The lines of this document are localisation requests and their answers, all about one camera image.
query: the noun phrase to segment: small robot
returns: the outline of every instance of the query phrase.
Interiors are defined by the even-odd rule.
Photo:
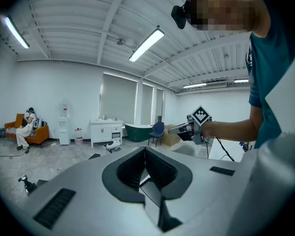
[[[104,147],[110,153],[113,153],[113,151],[120,151],[121,150],[121,143],[120,143],[120,140],[114,139],[114,140],[108,142],[106,145],[104,145]]]

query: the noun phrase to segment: gray floor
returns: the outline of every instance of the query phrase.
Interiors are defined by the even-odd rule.
[[[157,145],[168,150],[179,148],[183,144],[188,144],[196,150],[196,157],[207,158],[206,146],[197,146],[193,142],[180,141],[172,147],[166,145]],[[66,168],[88,160],[95,153],[105,156],[109,154],[102,146],[103,144],[94,144],[91,148],[90,142],[84,142],[82,145],[71,143],[69,146],[60,146],[57,142],[47,141],[43,148],[33,145],[28,154],[23,156],[0,157],[0,195],[8,198],[13,203],[22,207],[26,201],[24,183],[18,182],[21,175],[27,175],[30,182],[37,183],[39,179],[50,180]],[[148,142],[134,143],[127,138],[123,139],[122,150],[140,146],[147,146]],[[0,139],[0,155],[20,155],[24,151],[16,150],[16,142],[13,140]],[[211,144],[208,145],[208,151],[211,150]]]

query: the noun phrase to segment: window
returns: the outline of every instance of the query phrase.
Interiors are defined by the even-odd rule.
[[[162,116],[163,113],[163,97],[164,91],[157,89],[157,99],[156,99],[156,122],[158,121],[158,116]]]
[[[99,99],[99,118],[108,114],[108,118],[117,117],[124,123],[134,124],[137,82],[103,75]]]
[[[153,87],[143,84],[141,124],[151,125]]]

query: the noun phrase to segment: black cable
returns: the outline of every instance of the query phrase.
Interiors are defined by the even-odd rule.
[[[222,158],[220,159],[220,161],[223,159],[224,156],[226,156],[226,155],[223,155]]]
[[[206,153],[207,153],[207,158],[208,158],[208,149],[207,149],[207,141],[205,140],[206,143]]]
[[[225,153],[226,153],[226,155],[233,161],[233,162],[235,162],[235,160],[230,156],[230,154],[227,152],[227,150],[224,148],[224,146],[222,145],[222,142],[221,142],[221,140],[219,139],[219,138],[217,138],[216,137],[216,139],[217,139],[217,141],[220,143],[220,145],[221,145],[221,147],[222,147],[222,149],[225,151]]]
[[[22,155],[29,153],[29,150],[26,150]],[[15,156],[22,156],[22,155],[0,155],[0,157],[10,157],[12,159]]]
[[[10,196],[11,191],[13,191],[16,187],[20,187],[20,186],[19,186],[19,185],[16,185],[16,186],[14,186],[14,187],[9,191],[8,199],[9,199],[9,196]]]

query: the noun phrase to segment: person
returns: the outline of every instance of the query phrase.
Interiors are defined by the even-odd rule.
[[[25,137],[29,136],[33,131],[33,125],[36,121],[36,114],[34,112],[34,108],[28,109],[29,117],[24,117],[24,120],[27,122],[27,125],[24,128],[17,128],[16,129],[16,141],[18,143],[17,150],[27,150],[29,149],[29,144],[25,140]]]
[[[204,137],[256,141],[255,148],[278,137],[281,129],[266,96],[295,58],[295,35],[272,0],[187,0],[184,15],[199,30],[252,32],[246,55],[250,117],[233,123],[206,122]]]

